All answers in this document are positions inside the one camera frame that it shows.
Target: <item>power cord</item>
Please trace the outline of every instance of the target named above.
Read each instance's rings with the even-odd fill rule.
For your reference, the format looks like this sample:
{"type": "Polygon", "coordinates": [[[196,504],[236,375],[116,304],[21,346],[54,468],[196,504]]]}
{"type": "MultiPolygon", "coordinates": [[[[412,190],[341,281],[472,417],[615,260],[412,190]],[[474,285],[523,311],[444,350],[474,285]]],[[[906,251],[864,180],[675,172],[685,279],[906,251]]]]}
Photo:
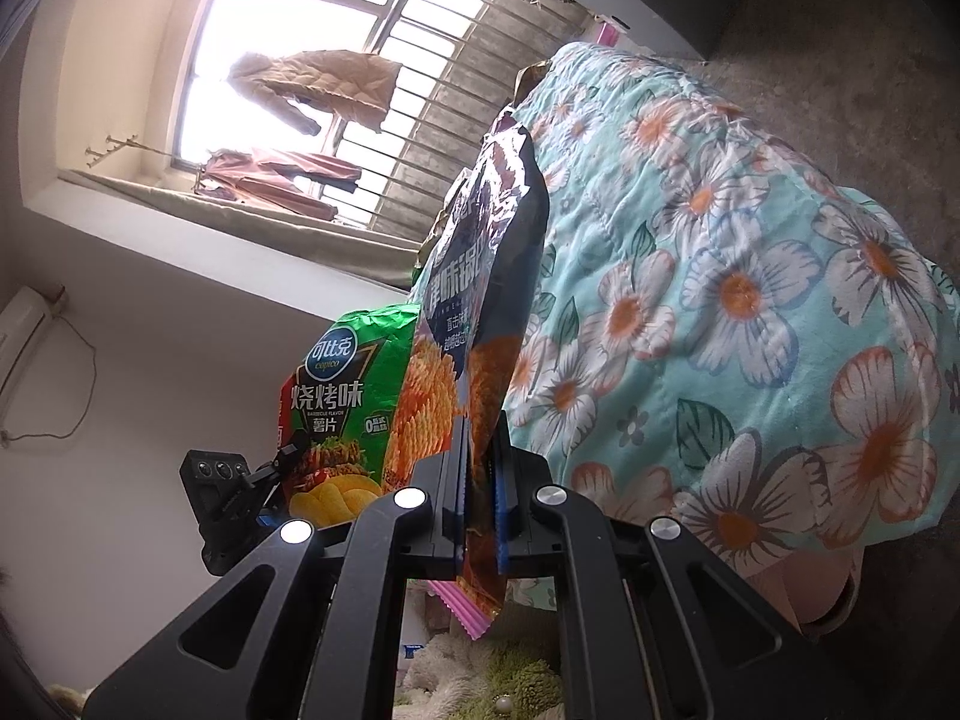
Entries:
{"type": "Polygon", "coordinates": [[[83,420],[85,420],[86,415],[90,412],[90,404],[93,402],[93,391],[97,386],[97,347],[93,346],[90,341],[84,338],[83,334],[80,333],[76,327],[74,327],[73,322],[70,322],[67,317],[59,314],[58,316],[54,316],[54,319],[59,319],[61,322],[65,322],[66,326],[73,330],[77,338],[83,341],[83,343],[86,344],[86,347],[90,350],[90,362],[93,365],[93,380],[90,382],[90,393],[88,396],[86,396],[86,405],[83,407],[83,413],[80,415],[80,419],[77,420],[77,424],[70,429],[70,432],[62,435],[58,435],[56,433],[24,433],[22,436],[11,436],[7,430],[0,428],[0,446],[3,447],[3,449],[9,447],[13,442],[21,442],[21,440],[24,439],[69,439],[69,437],[73,436],[73,434],[80,429],[80,425],[83,424],[83,420]]]}

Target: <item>pearl bead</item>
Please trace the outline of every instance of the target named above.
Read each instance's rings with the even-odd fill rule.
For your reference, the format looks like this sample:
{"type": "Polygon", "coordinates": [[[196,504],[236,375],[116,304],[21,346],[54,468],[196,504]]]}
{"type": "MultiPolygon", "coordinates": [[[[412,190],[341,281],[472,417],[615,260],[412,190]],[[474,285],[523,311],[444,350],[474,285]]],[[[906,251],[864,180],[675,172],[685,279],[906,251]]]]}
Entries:
{"type": "Polygon", "coordinates": [[[512,714],[514,711],[514,700],[510,696],[500,696],[493,704],[493,711],[497,714],[512,714]]]}

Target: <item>green fluffy fabric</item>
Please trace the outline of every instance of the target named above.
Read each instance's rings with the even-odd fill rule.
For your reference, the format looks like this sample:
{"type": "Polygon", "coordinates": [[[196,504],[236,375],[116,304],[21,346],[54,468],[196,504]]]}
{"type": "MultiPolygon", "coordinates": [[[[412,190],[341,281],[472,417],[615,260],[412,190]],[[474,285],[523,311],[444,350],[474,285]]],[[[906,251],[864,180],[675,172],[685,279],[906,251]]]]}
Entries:
{"type": "Polygon", "coordinates": [[[509,695],[514,701],[510,720],[534,720],[563,702],[563,685],[546,661],[516,644],[498,645],[487,667],[488,690],[450,715],[449,720],[504,720],[493,710],[496,699],[509,695]]]}

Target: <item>turquoise blanket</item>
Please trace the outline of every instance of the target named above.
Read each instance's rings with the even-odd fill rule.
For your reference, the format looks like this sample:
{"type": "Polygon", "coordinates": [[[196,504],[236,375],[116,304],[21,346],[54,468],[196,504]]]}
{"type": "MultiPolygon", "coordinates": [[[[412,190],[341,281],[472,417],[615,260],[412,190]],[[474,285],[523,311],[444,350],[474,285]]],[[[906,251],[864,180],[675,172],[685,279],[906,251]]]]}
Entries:
{"type": "Polygon", "coordinates": [[[880,205],[682,70],[604,47],[563,47],[517,119],[551,213],[516,445],[744,577],[937,522],[960,301],[880,205]]]}

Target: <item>white air conditioner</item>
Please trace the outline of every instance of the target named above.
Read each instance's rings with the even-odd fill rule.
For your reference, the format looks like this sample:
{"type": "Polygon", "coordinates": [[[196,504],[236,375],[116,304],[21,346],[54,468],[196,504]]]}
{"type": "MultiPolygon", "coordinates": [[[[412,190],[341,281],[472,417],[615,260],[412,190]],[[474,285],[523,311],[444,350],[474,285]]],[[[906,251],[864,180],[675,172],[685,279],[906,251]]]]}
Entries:
{"type": "Polygon", "coordinates": [[[47,301],[29,287],[21,287],[0,312],[0,415],[51,319],[47,301]]]}

